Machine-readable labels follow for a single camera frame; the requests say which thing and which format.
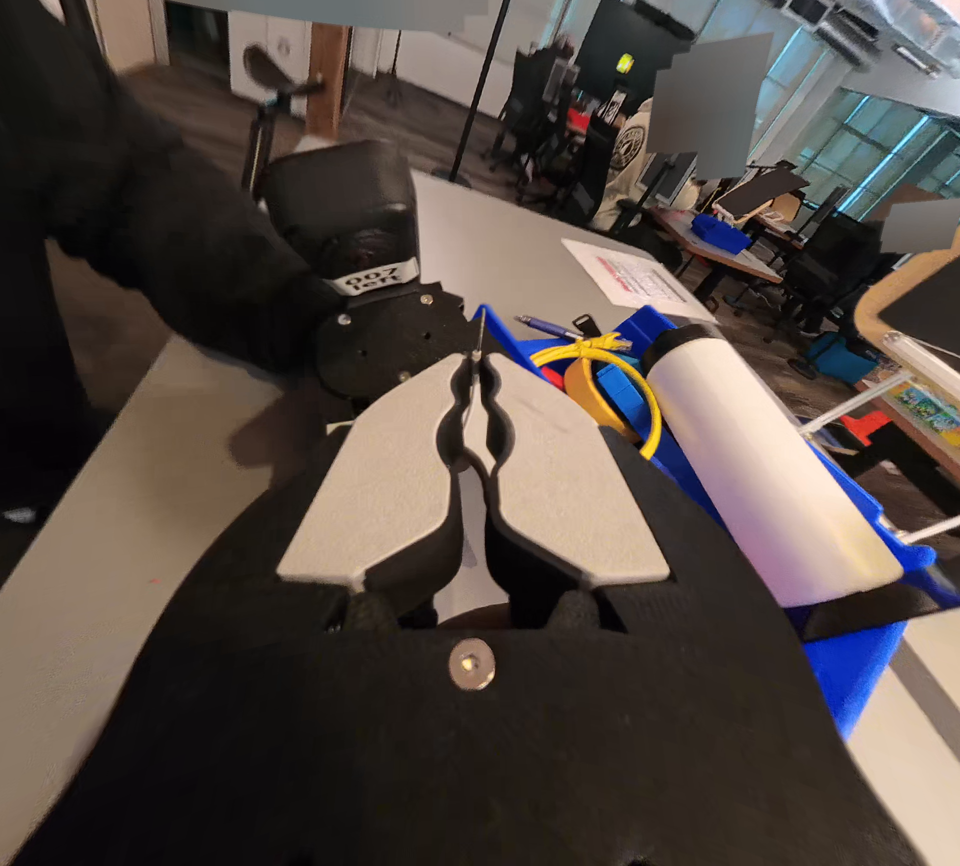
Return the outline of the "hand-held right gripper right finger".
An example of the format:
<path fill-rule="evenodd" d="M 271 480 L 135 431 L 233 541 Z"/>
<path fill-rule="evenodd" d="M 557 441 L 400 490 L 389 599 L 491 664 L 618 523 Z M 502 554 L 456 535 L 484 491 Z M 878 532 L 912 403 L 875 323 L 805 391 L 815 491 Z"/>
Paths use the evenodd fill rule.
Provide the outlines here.
<path fill-rule="evenodd" d="M 544 379 L 480 360 L 486 567 L 512 625 L 544 625 L 570 591 L 667 582 L 669 564 L 607 436 Z"/>

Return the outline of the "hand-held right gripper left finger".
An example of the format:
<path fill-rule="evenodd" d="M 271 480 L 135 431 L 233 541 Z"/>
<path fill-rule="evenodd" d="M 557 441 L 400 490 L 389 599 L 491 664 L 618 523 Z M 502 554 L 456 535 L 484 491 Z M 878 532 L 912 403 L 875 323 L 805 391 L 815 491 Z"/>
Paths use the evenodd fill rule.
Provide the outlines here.
<path fill-rule="evenodd" d="M 376 593 L 398 615 L 428 603 L 462 561 L 455 464 L 471 364 L 453 353 L 369 406 L 339 451 L 276 572 Z"/>

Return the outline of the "blue pen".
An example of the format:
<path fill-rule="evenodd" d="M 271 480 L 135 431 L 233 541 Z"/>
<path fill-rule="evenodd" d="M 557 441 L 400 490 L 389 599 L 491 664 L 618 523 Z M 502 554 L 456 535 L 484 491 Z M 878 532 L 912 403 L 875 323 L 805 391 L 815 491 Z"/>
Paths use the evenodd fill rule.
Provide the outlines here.
<path fill-rule="evenodd" d="M 531 316 L 515 316 L 514 319 L 528 329 L 543 333 L 553 339 L 571 343 L 580 342 L 584 339 L 580 330 L 567 328 L 554 322 Z"/>

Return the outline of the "blue plastic bin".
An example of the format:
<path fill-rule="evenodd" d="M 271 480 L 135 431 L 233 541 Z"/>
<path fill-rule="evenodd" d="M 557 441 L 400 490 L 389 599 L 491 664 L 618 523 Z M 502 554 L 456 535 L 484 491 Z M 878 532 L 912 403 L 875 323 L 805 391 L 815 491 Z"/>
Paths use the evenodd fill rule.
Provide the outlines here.
<path fill-rule="evenodd" d="M 510 331 L 506 322 L 486 304 L 477 307 L 473 314 L 474 319 L 479 319 L 482 312 L 486 314 L 486 331 L 504 348 L 507 355 L 522 368 L 541 376 L 543 373 L 532 363 L 532 356 L 541 350 L 559 345 L 561 340 L 520 340 Z M 631 342 L 630 355 L 639 360 L 643 351 L 653 344 L 658 335 L 674 329 L 675 326 L 674 322 L 652 306 L 645 306 L 633 312 L 628 319 L 619 322 L 615 331 Z M 908 575 L 919 573 L 920 584 L 931 584 L 927 570 L 936 560 L 935 551 L 931 547 L 901 542 L 892 530 L 882 525 L 881 504 L 819 449 L 814 452 L 858 511 L 879 533 L 888 549 L 902 564 L 904 571 Z M 714 502 L 703 489 L 688 458 L 681 451 L 678 442 L 666 431 L 660 438 L 652 462 L 713 519 L 721 521 Z M 906 621 L 898 621 L 858 632 L 802 642 L 828 709 L 843 738 L 849 738 L 852 734 L 882 673 L 902 642 L 905 631 Z"/>

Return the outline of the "white roll with black caps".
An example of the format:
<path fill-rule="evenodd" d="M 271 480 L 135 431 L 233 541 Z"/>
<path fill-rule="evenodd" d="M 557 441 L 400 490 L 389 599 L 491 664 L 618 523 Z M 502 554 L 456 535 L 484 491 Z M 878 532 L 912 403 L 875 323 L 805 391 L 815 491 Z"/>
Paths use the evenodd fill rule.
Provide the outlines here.
<path fill-rule="evenodd" d="M 699 323 L 663 331 L 641 363 L 678 446 L 781 607 L 903 576 L 876 528 L 717 331 Z"/>

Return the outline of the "black office chair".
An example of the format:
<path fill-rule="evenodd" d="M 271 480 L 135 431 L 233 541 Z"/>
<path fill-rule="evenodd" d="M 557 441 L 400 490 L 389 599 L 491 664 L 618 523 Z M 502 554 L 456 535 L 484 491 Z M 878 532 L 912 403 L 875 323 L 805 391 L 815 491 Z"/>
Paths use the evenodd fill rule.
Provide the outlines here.
<path fill-rule="evenodd" d="M 582 149 L 573 164 L 573 178 L 560 191 L 555 218 L 588 227 L 604 197 L 618 130 L 597 111 L 589 119 Z"/>
<path fill-rule="evenodd" d="M 566 46 L 551 45 L 516 53 L 500 128 L 484 154 L 491 173 L 504 166 L 525 176 L 551 136 L 566 128 L 575 85 L 569 52 Z"/>

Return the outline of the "white paper sheet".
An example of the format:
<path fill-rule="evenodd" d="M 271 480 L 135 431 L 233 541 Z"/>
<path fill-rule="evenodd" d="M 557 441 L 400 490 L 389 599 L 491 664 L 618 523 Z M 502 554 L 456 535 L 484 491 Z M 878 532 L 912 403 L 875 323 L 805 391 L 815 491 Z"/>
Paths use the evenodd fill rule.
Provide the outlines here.
<path fill-rule="evenodd" d="M 659 262 L 566 238 L 560 242 L 611 304 L 634 312 L 651 307 L 683 322 L 717 323 L 714 315 Z"/>

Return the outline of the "wooden desk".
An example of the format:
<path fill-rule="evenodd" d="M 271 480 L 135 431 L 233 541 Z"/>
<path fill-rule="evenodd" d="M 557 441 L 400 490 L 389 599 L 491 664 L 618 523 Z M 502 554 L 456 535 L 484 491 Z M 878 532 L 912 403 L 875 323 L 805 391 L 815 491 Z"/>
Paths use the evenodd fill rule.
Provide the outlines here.
<path fill-rule="evenodd" d="M 694 290 L 695 296 L 704 298 L 712 294 L 722 279 L 728 275 L 738 274 L 773 285 L 782 283 L 782 277 L 750 251 L 743 250 L 734 255 L 700 239 L 692 230 L 694 218 L 692 211 L 654 206 L 646 212 L 649 213 L 656 227 L 664 231 L 683 252 L 692 257 L 699 257 L 712 266 L 706 278 Z"/>

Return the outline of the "person's dark clothing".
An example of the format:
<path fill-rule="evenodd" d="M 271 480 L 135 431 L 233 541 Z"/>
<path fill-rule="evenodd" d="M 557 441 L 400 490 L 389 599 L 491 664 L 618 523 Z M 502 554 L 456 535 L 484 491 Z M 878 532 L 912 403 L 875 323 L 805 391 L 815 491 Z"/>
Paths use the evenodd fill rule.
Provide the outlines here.
<path fill-rule="evenodd" d="M 44 191 L 71 150 L 174 136 L 191 148 L 117 80 L 96 42 L 42 0 L 2 0 L 2 509 L 41 517 L 34 526 L 2 520 L 2 579 L 104 431 L 57 302 Z"/>

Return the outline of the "teal bag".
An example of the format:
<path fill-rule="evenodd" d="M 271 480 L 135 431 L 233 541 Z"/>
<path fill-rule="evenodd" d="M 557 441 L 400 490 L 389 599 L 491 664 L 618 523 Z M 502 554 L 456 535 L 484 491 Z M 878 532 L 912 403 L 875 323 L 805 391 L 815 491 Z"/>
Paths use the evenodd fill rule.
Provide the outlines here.
<path fill-rule="evenodd" d="M 801 357 L 816 375 L 852 387 L 879 365 L 879 357 L 870 347 L 859 341 L 849 345 L 839 332 L 822 332 Z"/>

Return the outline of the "blue storage bin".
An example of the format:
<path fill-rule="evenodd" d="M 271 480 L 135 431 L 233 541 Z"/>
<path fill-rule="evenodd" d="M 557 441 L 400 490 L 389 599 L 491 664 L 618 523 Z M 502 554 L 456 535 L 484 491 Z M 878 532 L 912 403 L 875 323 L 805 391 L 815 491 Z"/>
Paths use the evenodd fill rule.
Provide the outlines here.
<path fill-rule="evenodd" d="M 729 256 L 738 256 L 750 248 L 753 241 L 741 229 L 704 213 L 693 217 L 690 228 L 698 240 Z"/>

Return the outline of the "black freestanding panel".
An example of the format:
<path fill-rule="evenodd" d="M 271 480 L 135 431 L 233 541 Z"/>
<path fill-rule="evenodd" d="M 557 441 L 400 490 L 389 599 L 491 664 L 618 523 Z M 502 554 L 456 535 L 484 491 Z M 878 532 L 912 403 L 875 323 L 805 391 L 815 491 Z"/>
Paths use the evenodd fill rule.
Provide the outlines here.
<path fill-rule="evenodd" d="M 600 0 L 575 59 L 577 85 L 599 103 L 625 94 L 632 110 L 654 94 L 657 74 L 687 53 L 697 35 L 661 10 L 636 0 Z"/>

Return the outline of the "colourful picture toy box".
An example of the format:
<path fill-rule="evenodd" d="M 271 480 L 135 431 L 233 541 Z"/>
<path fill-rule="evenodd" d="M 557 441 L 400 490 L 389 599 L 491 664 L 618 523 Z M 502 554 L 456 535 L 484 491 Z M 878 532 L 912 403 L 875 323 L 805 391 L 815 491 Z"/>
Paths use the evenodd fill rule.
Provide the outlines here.
<path fill-rule="evenodd" d="M 906 382 L 887 393 L 888 399 L 907 416 L 953 448 L 959 448 L 959 411 L 937 392 Z"/>

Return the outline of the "white stand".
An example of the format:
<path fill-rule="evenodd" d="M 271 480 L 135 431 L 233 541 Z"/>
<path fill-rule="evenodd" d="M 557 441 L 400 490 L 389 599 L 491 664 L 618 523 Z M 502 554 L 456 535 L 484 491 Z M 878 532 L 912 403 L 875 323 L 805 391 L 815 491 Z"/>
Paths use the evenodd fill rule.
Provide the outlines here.
<path fill-rule="evenodd" d="M 828 412 L 798 426 L 814 440 L 864 406 L 886 421 L 856 448 L 842 452 L 846 474 L 858 477 L 889 462 L 943 512 L 944 518 L 917 530 L 897 530 L 902 542 L 929 545 L 937 536 L 958 532 L 958 371 L 923 344 L 897 331 L 881 337 L 879 349 L 895 364 L 884 378 L 863 385 Z"/>

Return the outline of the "blue plastic bracket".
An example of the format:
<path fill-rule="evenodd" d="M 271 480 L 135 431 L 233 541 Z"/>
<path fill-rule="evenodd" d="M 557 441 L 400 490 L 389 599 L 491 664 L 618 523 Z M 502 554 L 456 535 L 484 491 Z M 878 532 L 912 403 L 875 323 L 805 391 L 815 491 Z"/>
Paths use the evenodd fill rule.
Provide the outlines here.
<path fill-rule="evenodd" d="M 650 433 L 652 416 L 642 390 L 621 368 L 595 364 L 594 382 L 609 407 L 621 422 L 645 440 Z"/>

